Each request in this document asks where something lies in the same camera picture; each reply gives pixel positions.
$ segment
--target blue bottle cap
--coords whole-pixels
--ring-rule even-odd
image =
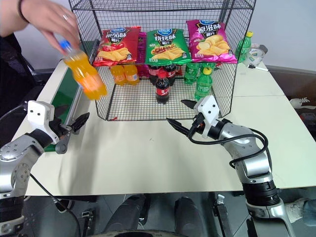
[[[67,40],[61,41],[59,45],[63,48],[63,50],[66,50],[66,48],[71,47],[71,44]]]

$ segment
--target wire mesh basket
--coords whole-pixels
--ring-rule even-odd
[[[103,30],[128,26],[141,26],[144,32],[178,28],[184,30],[188,40],[186,21],[196,19],[226,23],[227,40],[235,52],[248,30],[256,0],[69,0],[69,3],[77,16],[83,48],[93,55]],[[231,111],[237,64],[222,64],[220,68],[212,74],[211,93],[223,117]],[[195,85],[185,85],[183,78],[175,80],[170,99],[163,105],[156,102],[155,87],[149,80],[143,79],[136,86],[116,86],[108,67],[99,67],[98,71],[109,92],[96,101],[98,116],[104,120],[191,119],[195,115],[180,102],[194,99]]]

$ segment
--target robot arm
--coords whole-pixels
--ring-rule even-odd
[[[246,197],[246,206],[252,217],[252,227],[257,236],[285,236],[295,237],[285,211],[284,203],[279,198],[276,186],[273,182],[272,164],[267,149],[268,140],[260,132],[259,137],[252,129],[231,123],[227,119],[218,120],[219,108],[213,96],[206,96],[198,102],[184,100],[185,105],[196,112],[191,129],[187,129],[176,120],[167,119],[178,131],[185,134],[190,141],[202,144],[222,144],[232,156],[230,165],[235,168]],[[192,138],[194,133],[202,134],[203,138],[211,137],[215,142],[200,142]],[[255,137],[260,138],[264,148],[260,149]],[[261,231],[262,227],[271,229],[275,224],[278,233],[273,235],[267,231]]]
[[[0,149],[0,236],[18,233],[23,228],[24,195],[33,165],[49,144],[76,132],[89,113],[66,126],[54,116],[54,107],[45,102],[29,101],[28,120],[34,131],[26,133]]]

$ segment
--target human hand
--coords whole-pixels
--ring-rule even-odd
[[[76,16],[63,6],[48,0],[23,0],[21,11],[48,42],[65,54],[54,33],[63,36],[73,48],[79,48],[79,29]]]

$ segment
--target table surface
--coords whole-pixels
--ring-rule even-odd
[[[66,69],[60,62],[39,101],[52,101]],[[242,189],[222,146],[193,144],[164,120],[104,121],[94,101],[82,96],[77,114],[87,111],[90,118],[80,134],[71,137],[67,153],[45,153],[32,169],[54,195]],[[238,66],[232,112],[225,118],[268,137],[279,188],[316,185],[316,143],[269,72]],[[189,127],[192,121],[181,123]],[[15,138],[31,130],[24,119]],[[27,195],[45,193],[30,180]]]

